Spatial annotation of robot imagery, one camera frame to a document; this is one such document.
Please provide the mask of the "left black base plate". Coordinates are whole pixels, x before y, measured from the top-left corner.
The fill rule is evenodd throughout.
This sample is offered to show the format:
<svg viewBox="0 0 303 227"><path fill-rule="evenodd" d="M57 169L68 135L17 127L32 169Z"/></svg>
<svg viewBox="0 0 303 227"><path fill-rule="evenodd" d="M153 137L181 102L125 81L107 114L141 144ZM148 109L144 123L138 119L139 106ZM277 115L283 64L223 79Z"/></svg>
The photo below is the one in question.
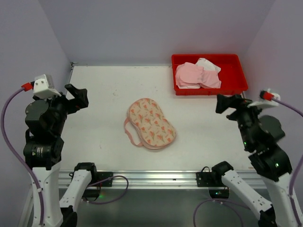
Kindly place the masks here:
<svg viewBox="0 0 303 227"><path fill-rule="evenodd" d="M113 172L97 172L97 187L111 187L113 182L113 175Z"/></svg>

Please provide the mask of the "pink bra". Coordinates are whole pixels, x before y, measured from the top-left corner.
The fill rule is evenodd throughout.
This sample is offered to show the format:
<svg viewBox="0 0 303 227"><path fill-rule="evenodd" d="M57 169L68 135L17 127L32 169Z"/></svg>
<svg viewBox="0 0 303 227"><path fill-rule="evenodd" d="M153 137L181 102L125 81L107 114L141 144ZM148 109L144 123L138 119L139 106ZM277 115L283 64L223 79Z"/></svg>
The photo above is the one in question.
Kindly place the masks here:
<svg viewBox="0 0 303 227"><path fill-rule="evenodd" d="M205 58L196 63L185 62L176 68L176 85L180 89L221 88L220 71L220 67Z"/></svg>

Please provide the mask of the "aluminium mounting rail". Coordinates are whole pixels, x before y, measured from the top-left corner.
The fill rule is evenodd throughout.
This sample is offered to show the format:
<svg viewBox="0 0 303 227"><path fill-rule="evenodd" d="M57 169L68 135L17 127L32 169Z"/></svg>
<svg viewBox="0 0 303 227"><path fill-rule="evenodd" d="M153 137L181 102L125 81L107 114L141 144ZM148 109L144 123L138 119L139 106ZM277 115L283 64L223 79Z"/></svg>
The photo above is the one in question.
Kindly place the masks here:
<svg viewBox="0 0 303 227"><path fill-rule="evenodd" d="M71 182L70 171L60 171L59 189L67 189ZM129 181L128 189L202 189L197 186L194 171L120 171L113 175L123 175ZM252 170L238 171L238 175L253 189L265 189L261 178ZM111 187L105 189L124 189L126 181L115 178Z"/></svg>

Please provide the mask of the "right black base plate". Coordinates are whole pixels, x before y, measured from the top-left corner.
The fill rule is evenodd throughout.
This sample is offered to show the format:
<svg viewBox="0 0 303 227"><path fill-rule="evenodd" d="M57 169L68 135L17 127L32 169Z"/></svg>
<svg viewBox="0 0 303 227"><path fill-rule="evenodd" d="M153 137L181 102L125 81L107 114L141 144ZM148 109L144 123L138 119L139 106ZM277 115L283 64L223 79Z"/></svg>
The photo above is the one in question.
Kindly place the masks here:
<svg viewBox="0 0 303 227"><path fill-rule="evenodd" d="M202 168L201 171L196 172L197 187L214 187L215 181L213 179L212 171L208 166Z"/></svg>

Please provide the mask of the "floral laundry bag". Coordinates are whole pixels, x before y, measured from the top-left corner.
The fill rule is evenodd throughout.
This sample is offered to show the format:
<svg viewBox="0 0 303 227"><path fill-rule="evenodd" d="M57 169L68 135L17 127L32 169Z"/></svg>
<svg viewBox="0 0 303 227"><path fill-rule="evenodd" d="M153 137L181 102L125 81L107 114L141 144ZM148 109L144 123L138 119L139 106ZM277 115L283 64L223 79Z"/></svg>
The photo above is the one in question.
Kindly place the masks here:
<svg viewBox="0 0 303 227"><path fill-rule="evenodd" d="M132 134L126 128L128 123L135 128L139 143L135 143ZM175 128L164 116L160 106L150 98L141 98L130 105L124 129L131 144L152 150L169 146L177 137Z"/></svg>

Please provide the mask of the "red plastic tray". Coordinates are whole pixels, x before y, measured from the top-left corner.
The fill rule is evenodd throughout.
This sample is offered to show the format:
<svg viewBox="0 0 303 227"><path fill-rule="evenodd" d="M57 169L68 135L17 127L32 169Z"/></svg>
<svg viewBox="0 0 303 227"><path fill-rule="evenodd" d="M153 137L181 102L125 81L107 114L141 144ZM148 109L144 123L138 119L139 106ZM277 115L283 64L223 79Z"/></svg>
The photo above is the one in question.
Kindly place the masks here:
<svg viewBox="0 0 303 227"><path fill-rule="evenodd" d="M196 63L199 58L205 58L221 68L218 73L222 82L220 88L186 88L181 89L176 84L177 66L185 63ZM236 54L173 54L171 56L173 86L177 96L213 96L217 94L235 95L248 89L238 55Z"/></svg>

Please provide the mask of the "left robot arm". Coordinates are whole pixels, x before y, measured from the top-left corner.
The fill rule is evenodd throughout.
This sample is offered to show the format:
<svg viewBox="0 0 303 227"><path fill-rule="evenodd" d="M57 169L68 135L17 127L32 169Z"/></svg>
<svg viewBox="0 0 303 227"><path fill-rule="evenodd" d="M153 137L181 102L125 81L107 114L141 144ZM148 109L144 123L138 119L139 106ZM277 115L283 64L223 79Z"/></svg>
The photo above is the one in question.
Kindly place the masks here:
<svg viewBox="0 0 303 227"><path fill-rule="evenodd" d="M35 227L75 227L77 209L87 186L97 177L94 163L78 163L65 195L59 197L59 171L64 141L61 138L67 116L89 105L88 91L65 85L73 99L63 93L44 91L34 95L26 107L26 145L23 150L31 176Z"/></svg>

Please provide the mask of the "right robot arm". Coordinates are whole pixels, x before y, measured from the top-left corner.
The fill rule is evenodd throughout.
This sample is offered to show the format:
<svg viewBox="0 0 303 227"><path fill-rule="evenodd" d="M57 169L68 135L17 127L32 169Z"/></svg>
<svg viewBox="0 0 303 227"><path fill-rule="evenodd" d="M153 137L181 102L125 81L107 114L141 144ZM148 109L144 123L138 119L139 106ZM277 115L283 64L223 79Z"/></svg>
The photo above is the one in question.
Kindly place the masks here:
<svg viewBox="0 0 303 227"><path fill-rule="evenodd" d="M212 167L212 177L234 191L258 219L260 227L301 227L303 213L294 192L294 182L303 164L300 160L292 169L290 159L278 146L285 133L280 121L269 115L258 115L264 108L289 105L279 99L278 94L260 92L260 101L253 102L240 95L217 95L215 112L222 114L228 108L234 112L227 116L236 121L241 134L244 150L262 178L270 200L264 199L240 178L226 161Z"/></svg>

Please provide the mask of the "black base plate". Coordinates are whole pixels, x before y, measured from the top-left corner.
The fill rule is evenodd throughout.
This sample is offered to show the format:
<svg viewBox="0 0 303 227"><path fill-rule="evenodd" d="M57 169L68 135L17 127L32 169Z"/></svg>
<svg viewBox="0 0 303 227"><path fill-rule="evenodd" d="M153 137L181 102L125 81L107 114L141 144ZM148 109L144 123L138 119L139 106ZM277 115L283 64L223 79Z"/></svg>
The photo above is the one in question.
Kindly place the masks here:
<svg viewBox="0 0 303 227"><path fill-rule="evenodd" d="M97 172L97 187L111 187L113 182L113 175L113 172Z"/></svg>
<svg viewBox="0 0 303 227"><path fill-rule="evenodd" d="M208 166L202 168L201 171L196 172L197 187L214 187L215 181L213 179L212 171Z"/></svg>

